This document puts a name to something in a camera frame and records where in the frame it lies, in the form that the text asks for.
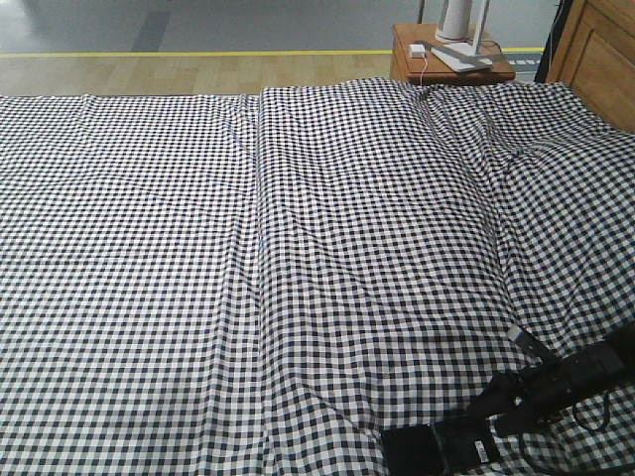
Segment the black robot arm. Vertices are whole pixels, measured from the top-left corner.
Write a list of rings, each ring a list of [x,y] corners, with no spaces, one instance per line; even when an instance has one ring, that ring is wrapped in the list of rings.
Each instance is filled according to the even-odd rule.
[[[467,407],[473,418],[497,416],[499,436],[538,432],[562,411],[634,379],[632,322],[564,358],[518,325],[509,328],[507,337],[540,363],[494,374]]]

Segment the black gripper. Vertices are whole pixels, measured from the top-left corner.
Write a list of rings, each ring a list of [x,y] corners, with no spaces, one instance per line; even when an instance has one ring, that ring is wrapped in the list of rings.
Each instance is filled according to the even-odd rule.
[[[496,373],[485,389],[473,398],[462,417],[494,422],[498,436],[532,432],[536,421],[558,421],[572,405],[574,362],[530,366],[514,372]],[[516,398],[521,403],[516,406]]]

